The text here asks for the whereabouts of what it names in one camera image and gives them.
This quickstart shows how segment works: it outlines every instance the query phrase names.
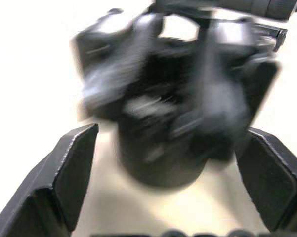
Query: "beige table surface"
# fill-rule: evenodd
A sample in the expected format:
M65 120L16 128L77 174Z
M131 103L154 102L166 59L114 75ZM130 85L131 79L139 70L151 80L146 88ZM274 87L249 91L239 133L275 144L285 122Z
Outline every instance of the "beige table surface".
M112 7L140 13L148 0L0 1L0 212L27 173L77 122L82 83L69 39ZM238 14L219 11L219 16ZM273 133L297 156L297 14L278 53L283 71L254 127ZM165 36L190 39L195 27L167 19ZM130 178L111 149L114 124L100 123L93 170L73 236L148 233L169 228L225 235L231 229L266 231L244 189L235 163L218 171L208 163L190 187L161 192Z

